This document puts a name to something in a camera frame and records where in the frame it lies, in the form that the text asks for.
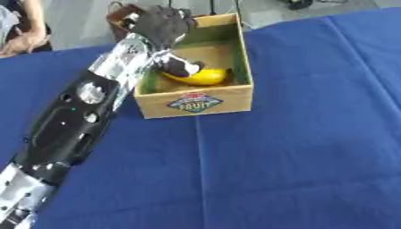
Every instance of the person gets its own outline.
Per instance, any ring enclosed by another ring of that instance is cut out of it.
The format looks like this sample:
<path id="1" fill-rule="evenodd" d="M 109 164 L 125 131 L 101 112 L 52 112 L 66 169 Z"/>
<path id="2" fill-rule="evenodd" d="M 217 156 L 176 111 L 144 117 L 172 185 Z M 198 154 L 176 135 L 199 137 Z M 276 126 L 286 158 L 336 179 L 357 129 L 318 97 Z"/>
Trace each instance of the person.
<path id="1" fill-rule="evenodd" d="M 0 0 L 0 34 L 0 58 L 51 50 L 41 0 Z"/>

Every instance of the banana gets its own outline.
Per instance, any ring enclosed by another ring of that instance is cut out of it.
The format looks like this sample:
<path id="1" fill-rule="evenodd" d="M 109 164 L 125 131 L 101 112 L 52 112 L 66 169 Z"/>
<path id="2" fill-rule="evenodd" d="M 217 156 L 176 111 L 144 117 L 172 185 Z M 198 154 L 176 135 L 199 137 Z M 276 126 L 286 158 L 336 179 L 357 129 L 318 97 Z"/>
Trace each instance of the banana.
<path id="1" fill-rule="evenodd" d="M 227 69 L 202 69 L 200 72 L 188 77 L 177 77 L 163 72 L 163 75 L 174 80 L 195 86 L 212 86 L 226 79 L 230 70 Z"/>

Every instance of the blue tablecloth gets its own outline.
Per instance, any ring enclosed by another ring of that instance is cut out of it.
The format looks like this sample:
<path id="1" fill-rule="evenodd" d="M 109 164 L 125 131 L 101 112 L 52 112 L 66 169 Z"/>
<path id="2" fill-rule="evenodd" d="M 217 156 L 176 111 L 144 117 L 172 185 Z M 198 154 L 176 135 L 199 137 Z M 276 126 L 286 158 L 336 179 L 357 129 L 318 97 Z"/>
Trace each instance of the blue tablecloth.
<path id="1" fill-rule="evenodd" d="M 249 113 L 144 120 L 132 98 L 38 229 L 401 228 L 401 9 L 245 34 Z M 0 61 L 0 166 L 105 47 Z"/>

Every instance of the robotic hand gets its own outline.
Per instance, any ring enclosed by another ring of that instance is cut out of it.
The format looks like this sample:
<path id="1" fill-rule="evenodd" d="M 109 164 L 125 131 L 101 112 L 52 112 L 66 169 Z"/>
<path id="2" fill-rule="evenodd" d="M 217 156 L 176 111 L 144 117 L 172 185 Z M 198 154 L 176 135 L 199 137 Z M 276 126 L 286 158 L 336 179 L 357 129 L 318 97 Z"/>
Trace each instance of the robotic hand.
<path id="1" fill-rule="evenodd" d="M 146 71 L 193 27 L 191 12 L 153 7 L 62 91 L 0 173 L 0 229 L 28 229 L 75 165 L 85 161 Z"/>

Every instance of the cardboard box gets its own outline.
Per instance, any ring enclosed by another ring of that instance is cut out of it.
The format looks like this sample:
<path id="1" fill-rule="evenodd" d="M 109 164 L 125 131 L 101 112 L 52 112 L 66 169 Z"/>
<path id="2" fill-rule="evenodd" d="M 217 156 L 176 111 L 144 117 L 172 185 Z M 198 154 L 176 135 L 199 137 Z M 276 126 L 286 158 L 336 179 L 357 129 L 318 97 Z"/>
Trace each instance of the cardboard box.
<path id="1" fill-rule="evenodd" d="M 157 70 L 136 87 L 134 96 L 145 118 L 206 115 L 250 111 L 253 80 L 237 14 L 196 19 L 198 29 L 180 42 L 174 53 L 209 68 L 232 69 L 216 86 L 196 87 L 173 81 Z"/>

